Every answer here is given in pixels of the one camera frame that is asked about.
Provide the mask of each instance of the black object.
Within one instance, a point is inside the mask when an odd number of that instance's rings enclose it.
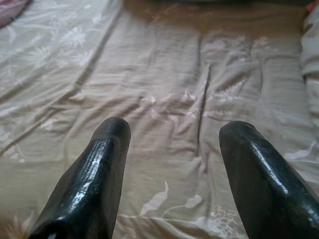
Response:
[[[111,239],[130,138],[123,119],[104,121],[61,177],[29,239]]]
[[[219,142],[250,239],[319,239],[319,198],[255,127],[231,122]]]

